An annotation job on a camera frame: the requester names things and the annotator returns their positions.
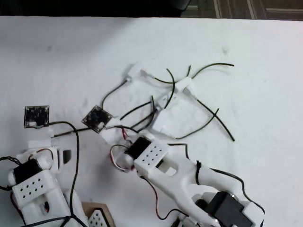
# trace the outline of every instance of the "red wire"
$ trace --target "red wire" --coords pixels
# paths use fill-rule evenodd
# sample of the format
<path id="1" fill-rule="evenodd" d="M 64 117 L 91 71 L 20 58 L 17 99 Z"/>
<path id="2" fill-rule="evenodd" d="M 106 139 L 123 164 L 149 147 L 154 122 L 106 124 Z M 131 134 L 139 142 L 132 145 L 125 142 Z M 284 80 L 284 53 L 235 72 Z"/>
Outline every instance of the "red wire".
<path id="1" fill-rule="evenodd" d="M 121 128 L 123 139 L 126 140 L 127 134 L 124 128 Z"/>

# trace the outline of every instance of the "cable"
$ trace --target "cable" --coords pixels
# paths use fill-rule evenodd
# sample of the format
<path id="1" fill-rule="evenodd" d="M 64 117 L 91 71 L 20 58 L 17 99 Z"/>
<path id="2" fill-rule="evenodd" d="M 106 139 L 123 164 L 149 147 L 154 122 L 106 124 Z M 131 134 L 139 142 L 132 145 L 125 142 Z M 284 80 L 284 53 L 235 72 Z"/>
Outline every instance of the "cable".
<path id="1" fill-rule="evenodd" d="M 122 117 L 120 117 L 120 120 L 123 120 L 127 115 L 131 114 L 131 113 L 134 112 L 135 110 L 140 109 L 140 108 L 142 108 L 142 107 L 144 107 L 144 106 L 146 106 L 146 105 L 148 105 L 148 104 L 150 104 L 150 103 L 152 103 L 152 102 L 149 101 L 149 102 L 147 102 L 147 103 L 144 103 L 144 104 L 142 104 L 142 105 L 140 105 L 140 106 L 135 107 L 134 109 L 128 111 L 126 114 L 124 114 Z"/>
<path id="2" fill-rule="evenodd" d="M 144 122 L 145 120 L 147 120 L 148 118 L 150 118 L 154 113 L 151 112 L 149 115 L 147 115 L 146 117 L 144 117 L 142 120 L 140 120 L 139 122 L 137 122 L 136 124 L 132 125 L 131 128 L 134 128 L 136 126 L 138 126 L 139 124 L 141 124 L 142 122 Z"/>
<path id="3" fill-rule="evenodd" d="M 73 211 L 73 207 L 72 207 L 72 197 L 73 197 L 73 192 L 75 189 L 75 184 L 76 184 L 76 180 L 77 180 L 77 176 L 78 176 L 78 171 L 79 171 L 79 158 L 80 158 L 80 140 L 79 140 L 79 134 L 77 132 L 77 129 L 75 128 L 75 126 L 73 126 L 71 123 L 69 122 L 64 122 L 64 121 L 60 121 L 60 122 L 51 122 L 49 123 L 49 125 L 55 125 L 55 124 L 68 124 L 69 126 L 71 126 L 74 129 L 74 132 L 76 134 L 76 138 L 77 138 L 77 160 L 76 160 L 76 172 L 75 172 L 75 176 L 72 182 L 72 186 L 71 186 L 71 195 L 70 195 L 70 209 L 71 209 L 71 215 L 74 214 Z"/>
<path id="4" fill-rule="evenodd" d="M 23 214 L 22 214 L 22 212 L 20 211 L 20 209 L 18 208 L 18 206 L 17 206 L 17 204 L 15 203 L 15 201 L 14 201 L 13 192 L 10 192 L 9 197 L 10 197 L 10 201 L 11 201 L 11 203 L 13 204 L 14 208 L 16 209 L 16 211 L 18 212 L 18 214 L 19 214 L 20 217 L 22 218 L 23 224 L 26 226 L 26 223 L 25 223 Z"/>
<path id="5" fill-rule="evenodd" d="M 111 126 L 109 128 L 104 127 L 105 129 L 113 129 L 113 128 L 119 128 L 119 129 L 128 129 L 131 130 L 137 134 L 139 134 L 139 132 L 136 129 L 133 129 L 132 127 L 128 127 L 128 126 L 124 126 L 124 125 L 115 125 L 115 126 Z"/>
<path id="6" fill-rule="evenodd" d="M 53 221 L 65 220 L 66 218 L 67 217 L 52 218 L 52 219 L 48 219 L 48 220 L 38 221 L 33 224 L 24 225 L 21 227 L 34 227 L 34 226 L 39 226 L 39 225 L 46 224 L 46 223 L 53 222 Z"/>
<path id="7" fill-rule="evenodd" d="M 166 103 L 164 109 L 166 109 L 166 107 L 169 105 L 169 103 L 170 103 L 170 101 L 171 101 L 171 99 L 174 95 L 174 92 L 175 92 L 175 78 L 174 78 L 174 76 L 172 75 L 172 73 L 170 72 L 169 69 L 166 69 L 166 70 L 167 70 L 167 72 L 169 72 L 169 74 L 171 76 L 171 79 L 172 79 L 172 90 L 171 90 L 171 95 L 170 95 L 169 99 L 167 100 L 167 103 Z"/>
<path id="8" fill-rule="evenodd" d="M 12 157 L 12 156 L 0 157 L 0 161 L 4 161 L 4 160 L 8 160 L 8 161 L 14 162 L 18 166 L 22 164 L 17 158 Z"/>
<path id="9" fill-rule="evenodd" d="M 185 77 L 188 77 L 188 76 L 189 76 L 190 69 L 191 69 L 191 65 L 188 67 L 187 74 L 186 74 Z M 152 77 L 152 78 L 155 79 L 155 80 L 157 80 L 157 81 L 159 81 L 159 82 L 161 82 L 161 83 L 164 83 L 164 84 L 173 84 L 173 82 L 164 81 L 164 80 L 161 80 L 161 79 L 159 79 L 159 78 L 157 78 L 157 77 Z"/>
<path id="10" fill-rule="evenodd" d="M 194 74 L 194 76 L 192 77 L 192 79 L 195 78 L 202 70 L 205 70 L 206 68 L 211 67 L 211 66 L 214 66 L 214 65 L 228 65 L 228 66 L 233 66 L 233 67 L 235 66 L 235 65 L 229 64 L 229 63 L 213 63 L 213 64 L 209 64 L 209 65 L 204 66 L 204 67 L 201 68 L 200 70 L 198 70 L 198 72 L 196 72 L 196 73 Z"/>
<path id="11" fill-rule="evenodd" d="M 199 99 L 196 99 L 196 101 L 197 101 L 199 104 L 201 104 L 202 106 L 204 106 L 204 108 L 205 108 L 206 110 L 208 110 L 211 114 L 215 115 L 214 112 L 213 112 L 209 107 L 207 107 L 204 103 L 202 103 Z M 225 124 L 221 121 L 221 119 L 220 119 L 217 115 L 215 115 L 214 117 L 220 122 L 220 124 L 224 127 L 224 129 L 226 130 L 226 132 L 228 133 L 228 135 L 230 136 L 230 138 L 231 138 L 232 141 L 234 142 L 235 139 L 234 139 L 234 137 L 232 136 L 232 133 L 231 133 L 231 132 L 228 130 L 228 128 L 225 126 Z"/>
<path id="12" fill-rule="evenodd" d="M 77 129 L 77 132 L 86 131 L 86 130 L 90 130 L 90 128 Z M 72 133 L 74 133 L 74 132 L 75 132 L 75 131 L 72 130 L 72 131 L 67 131 L 67 132 L 63 132 L 63 133 L 60 133 L 60 134 L 55 134 L 52 138 L 56 138 L 56 137 L 59 137 L 59 136 L 69 135 L 69 134 L 72 134 Z"/>
<path id="13" fill-rule="evenodd" d="M 21 162 L 17 158 L 12 157 L 12 156 L 0 157 L 0 161 L 4 161 L 4 160 L 11 161 L 11 162 L 15 163 L 18 166 L 21 165 Z M 6 187 L 0 186 L 0 189 L 9 192 L 9 191 L 11 191 L 12 186 L 9 186 L 9 185 L 6 186 Z"/>
<path id="14" fill-rule="evenodd" d="M 188 77 L 188 76 L 189 76 L 190 69 L 191 69 L 191 65 L 188 67 L 187 74 L 186 74 L 186 76 L 185 76 L 185 77 Z"/>
<path id="15" fill-rule="evenodd" d="M 141 132 L 142 130 L 144 130 L 144 129 L 146 129 L 148 126 L 150 126 L 150 124 L 152 123 L 152 121 L 153 121 L 153 119 L 154 119 L 154 117 L 155 117 L 155 113 L 156 113 L 156 107 L 155 107 L 155 102 L 154 102 L 154 100 L 153 100 L 153 96 L 152 96 L 152 98 L 151 98 L 151 102 L 152 102 L 152 115 L 151 115 L 151 119 L 150 119 L 150 121 L 145 125 L 145 126 L 143 126 L 142 128 L 140 128 L 139 130 L 138 130 L 138 132 Z"/>
<path id="16" fill-rule="evenodd" d="M 219 108 L 218 108 L 218 109 L 216 110 L 216 112 L 213 114 L 212 118 L 209 119 L 209 121 L 208 121 L 207 123 L 205 123 L 202 127 L 200 127 L 200 128 L 198 128 L 197 130 L 194 130 L 194 131 L 192 131 L 192 132 L 186 134 L 185 136 L 177 137 L 177 138 L 175 138 L 175 139 L 181 140 L 181 139 L 184 139 L 184 138 L 186 138 L 186 137 L 188 137 L 188 136 L 190 136 L 190 135 L 192 135 L 192 134 L 194 134 L 194 133 L 196 133 L 196 132 L 202 130 L 203 128 L 205 128 L 205 127 L 206 127 L 206 126 L 207 126 L 207 125 L 216 117 L 218 111 L 219 111 Z"/>
<path id="17" fill-rule="evenodd" d="M 116 163 L 116 161 L 115 161 L 115 159 L 114 159 L 114 155 L 113 155 L 113 148 L 114 148 L 114 147 L 124 147 L 124 148 L 126 148 L 126 149 L 128 149 L 128 147 L 127 147 L 127 146 L 124 146 L 124 145 L 122 145 L 122 144 L 115 144 L 115 145 L 113 145 L 113 146 L 110 148 L 110 150 L 109 150 L 109 157 L 110 157 L 110 161 L 112 162 L 112 164 L 113 164 L 118 170 L 120 170 L 120 171 L 122 171 L 122 172 L 125 172 L 127 169 L 126 169 L 126 168 L 120 167 L 120 166 Z"/>
<path id="18" fill-rule="evenodd" d="M 178 212 L 180 212 L 181 214 L 184 214 L 185 216 L 188 217 L 188 215 L 187 215 L 186 213 L 184 213 L 183 211 L 181 211 L 181 210 L 179 210 L 179 209 L 172 209 L 172 210 L 170 210 L 170 211 L 167 213 L 167 215 L 166 215 L 164 218 L 162 218 L 162 217 L 159 215 L 159 211 L 158 211 L 158 194 L 157 194 L 157 191 L 156 191 L 155 187 L 154 187 L 154 186 L 153 186 L 145 177 L 141 176 L 140 178 L 142 178 L 143 180 L 145 180 L 145 181 L 151 186 L 151 188 L 153 189 L 153 191 L 155 192 L 155 195 L 156 195 L 156 214 L 157 214 L 157 217 L 158 217 L 160 220 L 165 220 L 165 219 L 167 219 L 167 217 L 170 215 L 170 213 L 171 213 L 171 212 L 174 212 L 174 211 L 178 211 Z"/>
<path id="19" fill-rule="evenodd" d="M 105 96 L 104 96 L 104 98 L 103 98 L 103 100 L 102 100 L 102 103 L 101 103 L 101 107 L 102 107 L 102 109 L 104 109 L 104 101 L 106 100 L 106 98 L 107 97 L 109 97 L 112 93 L 114 93 L 115 91 L 117 91 L 120 87 L 122 87 L 124 84 L 126 84 L 127 83 L 127 80 L 124 80 L 119 86 L 117 86 L 116 88 L 114 88 L 113 90 L 111 90 L 110 92 L 108 92 Z"/>
<path id="20" fill-rule="evenodd" d="M 48 150 L 51 153 L 52 160 L 53 160 L 53 152 L 50 149 L 48 149 L 48 148 L 42 148 L 42 149 L 38 150 L 36 153 L 39 153 L 39 152 L 44 151 L 44 150 Z M 28 156 L 27 160 L 29 161 L 32 156 L 33 156 L 33 154 L 31 154 L 30 156 Z"/>
<path id="21" fill-rule="evenodd" d="M 188 157 L 188 150 L 187 150 L 187 147 L 188 147 L 187 143 L 168 143 L 167 145 L 169 145 L 169 146 L 185 146 L 185 157 L 187 159 L 189 159 L 189 157 Z"/>

